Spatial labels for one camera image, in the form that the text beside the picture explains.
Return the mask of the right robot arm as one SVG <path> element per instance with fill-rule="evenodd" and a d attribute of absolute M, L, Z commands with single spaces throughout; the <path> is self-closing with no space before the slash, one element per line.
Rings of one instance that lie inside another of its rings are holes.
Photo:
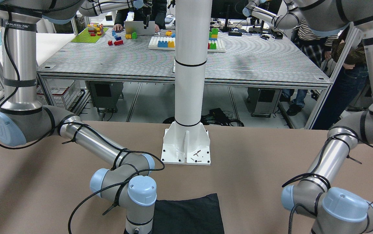
<path fill-rule="evenodd" d="M 0 146 L 16 150 L 29 147 L 50 135 L 91 151 L 112 164 L 91 179 L 96 194 L 112 202 L 110 209 L 126 209 L 126 234 L 152 233 L 157 185 L 149 174 L 156 156 L 132 151 L 92 129 L 74 113 L 42 105 L 36 98 L 36 24 L 42 19 L 69 22 L 83 7 L 93 12 L 101 6 L 92 0 L 0 0 L 3 27 L 3 85 L 0 105 Z"/>

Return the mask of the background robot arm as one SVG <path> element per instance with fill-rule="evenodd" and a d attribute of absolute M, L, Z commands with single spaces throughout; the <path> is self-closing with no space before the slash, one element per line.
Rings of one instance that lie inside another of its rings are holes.
<path fill-rule="evenodd" d="M 292 0 L 284 0 L 287 10 L 284 15 L 277 15 L 260 8 L 259 5 L 265 2 L 266 0 L 249 0 L 242 10 L 243 15 L 246 17 L 254 16 L 265 21 L 271 27 L 282 30 L 295 28 L 304 19 L 301 11 Z"/>

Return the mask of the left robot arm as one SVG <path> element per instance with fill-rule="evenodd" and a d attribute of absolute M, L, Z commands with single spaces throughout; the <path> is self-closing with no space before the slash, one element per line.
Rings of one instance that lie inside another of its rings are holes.
<path fill-rule="evenodd" d="M 373 99 L 373 0 L 295 0 L 310 28 L 320 36 L 337 33 L 350 22 L 363 33 Z M 350 151 L 363 142 L 373 145 L 373 103 L 368 111 L 351 114 L 328 132 L 308 171 L 283 185 L 281 201 L 294 213 L 311 217 L 312 234 L 361 234 L 373 231 L 373 203 L 347 190 L 331 187 Z"/>

